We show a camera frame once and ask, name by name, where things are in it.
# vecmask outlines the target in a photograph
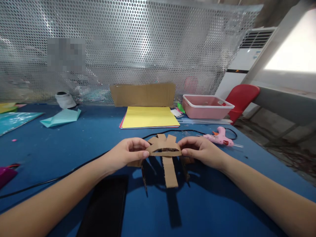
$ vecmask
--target air conditioner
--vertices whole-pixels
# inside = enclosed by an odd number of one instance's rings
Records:
[[[246,77],[276,27],[256,28],[248,31],[235,59],[229,65],[215,95],[226,99],[230,91]]]

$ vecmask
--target perforated metal sheet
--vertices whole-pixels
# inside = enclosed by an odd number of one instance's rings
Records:
[[[0,101],[113,104],[109,85],[174,82],[214,94],[260,6],[194,1],[7,0],[0,3]],[[86,40],[84,72],[47,70],[48,38]]]

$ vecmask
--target air conditioner vent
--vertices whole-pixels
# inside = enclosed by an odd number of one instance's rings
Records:
[[[240,44],[240,48],[263,48],[273,31],[248,31]]]

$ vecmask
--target red plastic chair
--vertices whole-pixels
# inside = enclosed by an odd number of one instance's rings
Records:
[[[254,85],[242,84],[235,86],[229,93],[226,101],[235,106],[228,114],[234,125],[248,105],[259,95],[260,88]]]

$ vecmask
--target pink glue gun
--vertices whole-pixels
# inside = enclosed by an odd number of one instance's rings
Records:
[[[203,137],[205,137],[207,140],[209,140],[213,143],[217,143],[217,144],[221,144],[221,145],[244,147],[243,145],[234,144],[234,142],[231,139],[225,137],[225,128],[218,127],[217,131],[218,131],[218,133],[213,132],[214,135],[205,134],[205,135],[203,135]]]

